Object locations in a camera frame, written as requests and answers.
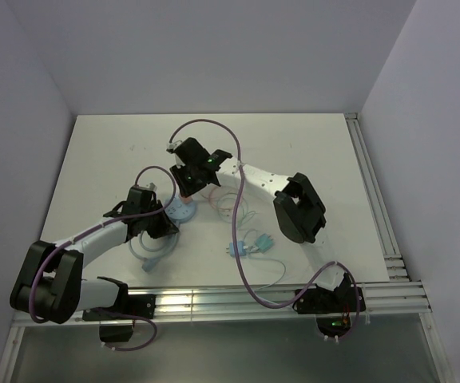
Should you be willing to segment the round blue power strip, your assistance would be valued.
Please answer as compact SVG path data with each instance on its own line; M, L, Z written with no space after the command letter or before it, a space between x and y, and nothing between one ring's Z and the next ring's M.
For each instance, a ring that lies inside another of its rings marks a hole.
M165 213L174 222L187 223L196 214L196 202L176 196L165 209Z

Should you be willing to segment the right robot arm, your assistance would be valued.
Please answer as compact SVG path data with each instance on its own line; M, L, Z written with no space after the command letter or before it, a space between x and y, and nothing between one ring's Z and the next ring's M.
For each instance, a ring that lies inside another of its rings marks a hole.
M189 137L179 143L170 140L167 152L176 163L170 168L183 197L209 185L236 189L231 215L232 249L236 249L239 204L245 191L272 205L280 232L299 245L317 244L326 226L326 208L307 176L297 172L283 176L245 164L241 147L237 154L217 149L210 153Z

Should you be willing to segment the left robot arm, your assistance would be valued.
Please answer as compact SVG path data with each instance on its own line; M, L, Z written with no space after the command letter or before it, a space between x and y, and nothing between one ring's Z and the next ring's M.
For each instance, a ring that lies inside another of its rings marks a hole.
M178 231L156 192L133 186L95 226L68 239L32 243L10 293L10 306L36 323L62 324L78 311L97 309L122 318L130 308L128 285L109 277L85 279L84 268L142 233L161 239Z

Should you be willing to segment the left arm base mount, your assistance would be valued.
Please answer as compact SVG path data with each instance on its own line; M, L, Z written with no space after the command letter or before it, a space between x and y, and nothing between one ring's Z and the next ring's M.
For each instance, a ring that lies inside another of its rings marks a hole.
M155 294L137 294L127 297L121 308L97 308L84 310L84 322L99 322L99 339L110 345L125 344L131 340L137 321L152 320L156 308ZM128 325L104 325L101 322L130 320Z

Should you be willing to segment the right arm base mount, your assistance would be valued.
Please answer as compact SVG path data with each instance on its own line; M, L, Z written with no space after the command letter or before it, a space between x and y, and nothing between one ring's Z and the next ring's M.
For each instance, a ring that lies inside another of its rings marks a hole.
M351 332L367 308L362 289L352 284L333 291L320 287L309 289L291 307L297 314L314 315L322 339L334 343Z

